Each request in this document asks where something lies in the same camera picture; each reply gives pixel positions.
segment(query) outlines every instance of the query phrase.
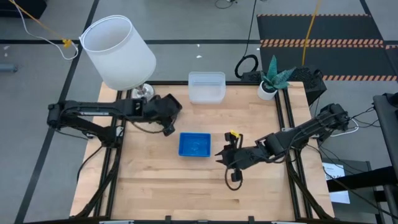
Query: yellow tag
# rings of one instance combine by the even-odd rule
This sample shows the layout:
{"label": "yellow tag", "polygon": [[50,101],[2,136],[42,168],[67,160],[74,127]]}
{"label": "yellow tag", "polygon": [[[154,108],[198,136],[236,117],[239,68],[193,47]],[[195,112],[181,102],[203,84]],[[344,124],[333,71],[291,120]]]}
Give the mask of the yellow tag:
{"label": "yellow tag", "polygon": [[72,40],[62,39],[63,47],[68,48],[72,44]]}
{"label": "yellow tag", "polygon": [[239,138],[239,133],[235,132],[234,130],[231,130],[231,134],[236,138]]}

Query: concrete floor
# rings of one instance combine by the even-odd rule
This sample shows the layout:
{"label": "concrete floor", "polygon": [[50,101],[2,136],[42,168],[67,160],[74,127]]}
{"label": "concrete floor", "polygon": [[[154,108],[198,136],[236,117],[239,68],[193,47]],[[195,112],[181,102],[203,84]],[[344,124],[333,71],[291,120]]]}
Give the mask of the concrete floor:
{"label": "concrete floor", "polygon": [[[261,14],[309,14],[317,0],[258,1]],[[395,0],[367,0],[384,40],[398,40],[398,15]],[[48,0],[41,21],[57,32],[77,39],[82,33],[93,0]],[[239,1],[229,9],[214,7],[214,0],[101,0],[94,21],[108,15],[129,17],[146,40],[172,39],[247,39],[252,1]],[[323,0],[323,14],[364,13],[359,0]],[[35,35],[54,39],[32,21],[28,29]],[[0,39],[30,40],[20,19],[0,18]],[[258,40],[254,20],[252,39]],[[186,80],[191,71],[222,71],[227,80],[236,80],[234,66],[244,53],[244,44],[157,44],[150,45],[157,57],[157,68],[151,80]],[[258,45],[249,46],[249,54],[259,55]],[[58,100],[71,61],[63,60],[51,45],[0,45],[1,62],[16,63],[15,74],[1,74],[0,111],[2,142],[0,157],[0,222],[14,222],[39,156],[47,125],[47,105]],[[252,65],[245,64],[242,70]],[[96,101],[101,79],[86,53],[82,53],[67,99]],[[350,114],[370,107],[372,96],[397,92],[396,82],[326,82],[328,91],[321,97],[318,109],[328,103],[340,103]],[[374,121],[375,113],[361,117]],[[86,142],[56,134],[50,145],[25,222],[67,218],[76,187],[76,172],[82,162]],[[390,164],[379,128],[327,140],[325,145],[342,159],[370,161],[372,168]],[[344,219],[358,214],[336,211]]]}

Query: blue plastic bowl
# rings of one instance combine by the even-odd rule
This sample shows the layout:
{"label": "blue plastic bowl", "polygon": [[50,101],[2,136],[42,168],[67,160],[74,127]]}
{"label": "blue plastic bowl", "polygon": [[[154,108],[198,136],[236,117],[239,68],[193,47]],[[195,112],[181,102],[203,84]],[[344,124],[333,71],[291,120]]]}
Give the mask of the blue plastic bowl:
{"label": "blue plastic bowl", "polygon": [[180,133],[180,156],[210,157],[211,134]]}

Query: wooden tabletop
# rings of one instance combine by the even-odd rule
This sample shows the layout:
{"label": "wooden tabletop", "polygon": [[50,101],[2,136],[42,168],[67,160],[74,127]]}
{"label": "wooden tabletop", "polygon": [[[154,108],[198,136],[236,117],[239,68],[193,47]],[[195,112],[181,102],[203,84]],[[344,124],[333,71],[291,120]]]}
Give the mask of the wooden tabletop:
{"label": "wooden tabletop", "polygon": [[[311,118],[302,83],[291,83],[290,103],[296,125]],[[257,96],[257,86],[227,86],[219,105],[193,105],[188,86],[154,86],[156,93],[173,94],[182,104],[175,132],[147,134],[127,123],[113,205],[113,219],[164,220],[294,220],[285,164],[260,163],[243,171],[243,186],[231,191],[224,182],[225,166],[214,156],[227,144],[224,133],[231,129],[244,134],[243,146],[255,145],[269,133],[279,131],[275,101]],[[98,101],[112,102],[116,91],[103,84]],[[95,117],[94,122],[107,126],[111,118]],[[140,124],[159,129],[156,124]],[[211,133],[211,157],[191,158],[178,155],[181,132]],[[100,142],[90,140],[85,158]],[[92,197],[100,179],[104,152],[83,168],[76,188],[71,215],[78,213]],[[309,191],[325,211],[333,215],[319,153],[306,148],[302,160]],[[300,204],[302,216],[304,207]]]}

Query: white paper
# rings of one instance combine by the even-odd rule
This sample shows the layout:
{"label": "white paper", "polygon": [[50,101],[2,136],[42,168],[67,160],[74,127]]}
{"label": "white paper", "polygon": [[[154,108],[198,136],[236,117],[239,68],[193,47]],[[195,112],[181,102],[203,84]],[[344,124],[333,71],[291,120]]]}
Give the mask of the white paper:
{"label": "white paper", "polygon": [[[333,178],[339,178],[339,177],[344,177],[344,167],[343,165],[334,165],[330,164],[327,162],[323,162],[323,167],[325,168],[325,171],[331,175]],[[331,178],[325,174],[326,180],[330,180]],[[337,202],[337,203],[349,203],[349,196],[348,196],[348,191],[341,191],[341,192],[332,192],[330,193],[330,200],[332,202]]]}

